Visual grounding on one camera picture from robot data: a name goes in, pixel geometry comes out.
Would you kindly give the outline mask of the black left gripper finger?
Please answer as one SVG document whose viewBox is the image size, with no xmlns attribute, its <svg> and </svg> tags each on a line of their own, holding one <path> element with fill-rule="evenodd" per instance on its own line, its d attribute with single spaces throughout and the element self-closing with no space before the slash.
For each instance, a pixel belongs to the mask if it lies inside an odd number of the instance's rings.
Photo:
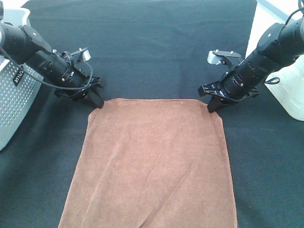
<svg viewBox="0 0 304 228">
<path fill-rule="evenodd" d="M 97 90 L 90 89 L 81 94 L 80 102 L 94 108 L 103 108 L 104 100 Z"/>
</svg>

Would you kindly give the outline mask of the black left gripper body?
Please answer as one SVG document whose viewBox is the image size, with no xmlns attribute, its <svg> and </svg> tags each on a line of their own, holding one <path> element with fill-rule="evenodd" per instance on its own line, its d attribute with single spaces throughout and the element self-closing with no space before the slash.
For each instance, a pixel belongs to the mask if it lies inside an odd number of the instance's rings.
<svg viewBox="0 0 304 228">
<path fill-rule="evenodd" d="M 90 89 L 98 91 L 102 88 L 101 78 L 95 77 L 93 68 L 87 62 L 77 62 L 59 80 L 59 86 L 66 88 L 76 88 L 73 90 L 56 89 L 54 95 L 57 97 L 67 97 L 73 100 L 80 100 L 81 94 Z"/>
</svg>

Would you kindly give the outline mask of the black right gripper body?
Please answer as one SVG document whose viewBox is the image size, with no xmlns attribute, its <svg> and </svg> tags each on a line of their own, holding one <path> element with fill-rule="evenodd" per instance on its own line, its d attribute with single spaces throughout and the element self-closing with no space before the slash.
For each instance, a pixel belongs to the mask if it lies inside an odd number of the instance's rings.
<svg viewBox="0 0 304 228">
<path fill-rule="evenodd" d="M 219 81 L 201 85 L 198 93 L 200 96 L 210 95 L 230 104 L 259 95 L 257 88 L 246 85 L 236 71 L 227 72 Z"/>
</svg>

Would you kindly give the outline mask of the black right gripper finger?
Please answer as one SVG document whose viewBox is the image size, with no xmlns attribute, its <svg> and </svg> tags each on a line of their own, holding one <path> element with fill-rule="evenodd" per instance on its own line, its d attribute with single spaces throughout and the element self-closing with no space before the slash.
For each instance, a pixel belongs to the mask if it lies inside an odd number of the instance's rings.
<svg viewBox="0 0 304 228">
<path fill-rule="evenodd" d="M 212 96 L 211 100 L 209 101 L 207 108 L 210 113 L 216 112 L 222 108 L 230 106 L 232 104 L 231 100 L 225 99 L 218 96 Z"/>
</svg>

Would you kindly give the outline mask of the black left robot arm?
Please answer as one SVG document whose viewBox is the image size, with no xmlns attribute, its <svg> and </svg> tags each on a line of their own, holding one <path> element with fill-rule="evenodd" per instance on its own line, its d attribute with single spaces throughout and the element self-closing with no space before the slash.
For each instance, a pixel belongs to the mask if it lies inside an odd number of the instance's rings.
<svg viewBox="0 0 304 228">
<path fill-rule="evenodd" d="M 55 89 L 57 97 L 102 108 L 104 100 L 98 92 L 101 79 L 93 76 L 88 60 L 91 58 L 87 48 L 70 53 L 53 49 L 41 35 L 29 25 L 15 27 L 11 23 L 0 24 L 0 54 L 10 60 L 18 69 L 31 76 L 22 67 L 26 64 L 47 81 L 41 81 Z"/>
</svg>

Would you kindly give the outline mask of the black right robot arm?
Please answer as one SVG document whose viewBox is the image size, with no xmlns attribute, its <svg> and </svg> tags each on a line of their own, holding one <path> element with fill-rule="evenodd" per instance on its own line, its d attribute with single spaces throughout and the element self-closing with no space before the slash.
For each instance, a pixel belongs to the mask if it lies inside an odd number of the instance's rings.
<svg viewBox="0 0 304 228">
<path fill-rule="evenodd" d="M 256 48 L 246 58 L 233 51 L 211 50 L 207 61 L 223 64 L 228 71 L 220 80 L 198 88 L 200 96 L 210 95 L 210 113 L 236 105 L 259 92 L 257 85 L 270 83 L 273 72 L 292 65 L 304 53 L 304 19 L 274 23 L 261 36 Z"/>
</svg>

